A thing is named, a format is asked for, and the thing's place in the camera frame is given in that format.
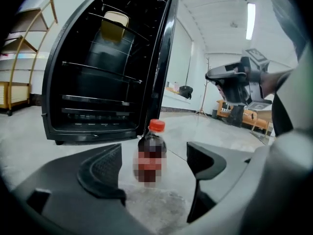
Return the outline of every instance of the black bag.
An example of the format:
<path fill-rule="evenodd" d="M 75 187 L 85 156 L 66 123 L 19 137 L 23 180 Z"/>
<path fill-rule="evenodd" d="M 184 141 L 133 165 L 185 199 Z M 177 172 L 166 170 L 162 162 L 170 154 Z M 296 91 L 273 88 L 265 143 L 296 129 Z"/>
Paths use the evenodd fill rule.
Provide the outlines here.
<path fill-rule="evenodd" d="M 194 91 L 190 86 L 184 85 L 180 86 L 178 90 L 178 95 L 181 95 L 187 99 L 191 99 L 191 93 Z"/>

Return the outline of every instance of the refrigerator door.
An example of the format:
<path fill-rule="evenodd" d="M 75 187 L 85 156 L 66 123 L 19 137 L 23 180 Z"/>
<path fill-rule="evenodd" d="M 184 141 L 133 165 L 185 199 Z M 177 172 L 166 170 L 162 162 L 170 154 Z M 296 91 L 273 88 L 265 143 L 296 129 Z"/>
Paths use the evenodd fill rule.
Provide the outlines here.
<path fill-rule="evenodd" d="M 141 116 L 141 122 L 137 130 L 138 135 L 144 135 L 148 131 L 148 126 L 151 119 L 159 118 L 162 98 L 164 94 L 165 81 L 170 61 L 172 43 L 174 38 L 174 30 L 176 23 L 176 15 L 178 10 L 179 0 L 168 0 L 167 9 L 164 12 L 164 24 L 159 34 L 157 41 L 157 49 L 152 59 L 151 66 L 153 67 L 148 79 L 150 87 L 146 89 L 144 107 L 146 107 L 145 116 Z"/>

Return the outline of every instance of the black refrigerator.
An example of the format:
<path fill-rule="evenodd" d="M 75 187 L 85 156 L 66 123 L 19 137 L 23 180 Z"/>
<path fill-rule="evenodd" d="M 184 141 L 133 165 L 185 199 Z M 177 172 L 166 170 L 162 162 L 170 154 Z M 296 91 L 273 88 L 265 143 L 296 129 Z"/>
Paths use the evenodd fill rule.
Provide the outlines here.
<path fill-rule="evenodd" d="M 85 0 L 76 9 L 45 69 L 49 140 L 115 140 L 147 131 L 160 114 L 177 9 L 178 0 Z M 108 12 L 128 18 L 127 25 L 106 18 Z M 103 37 L 112 27 L 122 32 L 119 41 Z"/>

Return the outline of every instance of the refrigerator shelf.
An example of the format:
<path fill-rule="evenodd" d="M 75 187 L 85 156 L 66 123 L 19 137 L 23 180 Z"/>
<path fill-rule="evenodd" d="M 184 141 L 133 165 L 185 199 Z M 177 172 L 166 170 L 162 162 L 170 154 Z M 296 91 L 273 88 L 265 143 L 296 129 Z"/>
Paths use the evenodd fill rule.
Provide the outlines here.
<path fill-rule="evenodd" d="M 93 44 L 96 44 L 96 45 L 104 46 L 105 48 L 113 49 L 113 50 L 115 50 L 115 51 L 118 51 L 118 52 L 120 52 L 120 53 L 123 53 L 123 54 L 125 54 L 125 55 L 131 57 L 131 55 L 129 55 L 129 54 L 125 53 L 125 52 L 122 52 L 122 51 L 120 51 L 120 50 L 118 50 L 118 49 L 114 49 L 114 48 L 112 48 L 112 47 L 110 47 L 110 46 L 103 45 L 103 44 L 101 44 L 101 43 L 97 43 L 97 42 L 94 42 L 94 41 L 90 41 L 90 42 L 93 43 Z"/>
<path fill-rule="evenodd" d="M 89 133 L 101 133 L 101 132 L 121 132 L 121 131 L 134 131 L 136 130 L 135 124 L 131 122 L 122 122 L 122 123 L 108 123 L 108 124 L 100 124 L 100 123 L 58 123 L 55 128 L 57 130 L 62 130 L 66 132 L 85 132 Z"/>
<path fill-rule="evenodd" d="M 113 104 L 113 105 L 120 105 L 120 106 L 137 105 L 136 103 L 130 103 L 130 102 L 124 102 L 124 101 L 116 101 L 116 100 L 86 97 L 86 96 L 74 96 L 74 95 L 62 95 L 62 99 L 69 100 L 69 101 L 85 102 L 85 103 Z"/>
<path fill-rule="evenodd" d="M 117 112 L 117 111 L 100 111 L 100 110 L 86 110 L 86 109 L 71 109 L 71 108 L 62 108 L 62 113 L 69 114 L 89 114 L 89 115 L 103 115 L 103 114 L 112 114 L 116 116 L 129 116 L 129 114 L 134 112 Z"/>
<path fill-rule="evenodd" d="M 132 78 L 132 77 L 125 76 L 125 75 L 122 75 L 122 74 L 119 74 L 119 73 L 116 73 L 116 72 L 113 72 L 113 71 L 110 71 L 110 70 L 104 70 L 104 69 L 97 68 L 97 67 L 93 67 L 93 66 L 89 66 L 89 65 L 82 65 L 82 64 L 76 64 L 76 63 L 70 63 L 70 62 L 66 62 L 66 61 L 63 61 L 63 62 L 62 62 L 62 65 L 64 65 L 64 66 L 66 66 L 66 65 L 73 65 L 73 66 L 79 66 L 79 67 L 89 68 L 89 69 L 93 69 L 93 70 L 97 70 L 97 71 L 100 70 L 100 71 L 103 71 L 103 72 L 107 72 L 107 73 L 110 73 L 110 74 L 113 74 L 113 75 L 117 75 L 117 76 L 121 76 L 121 77 L 130 79 L 130 80 L 133 80 L 133 82 L 136 82 L 136 83 L 139 83 L 139 84 L 141 84 L 141 82 L 142 82 L 141 80 L 136 79 L 136 78 Z"/>

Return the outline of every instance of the white ceiling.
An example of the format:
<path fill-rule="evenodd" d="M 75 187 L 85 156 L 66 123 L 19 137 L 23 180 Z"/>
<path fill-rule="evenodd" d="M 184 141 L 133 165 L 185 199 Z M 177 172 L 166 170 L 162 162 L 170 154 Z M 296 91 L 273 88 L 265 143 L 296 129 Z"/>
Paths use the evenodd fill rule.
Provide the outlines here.
<path fill-rule="evenodd" d="M 272 9 L 271 0 L 180 0 L 204 39 L 207 53 L 242 53 L 255 47 L 268 59 L 295 67 L 297 59 Z M 247 3 L 256 4 L 252 40 L 246 40 Z"/>

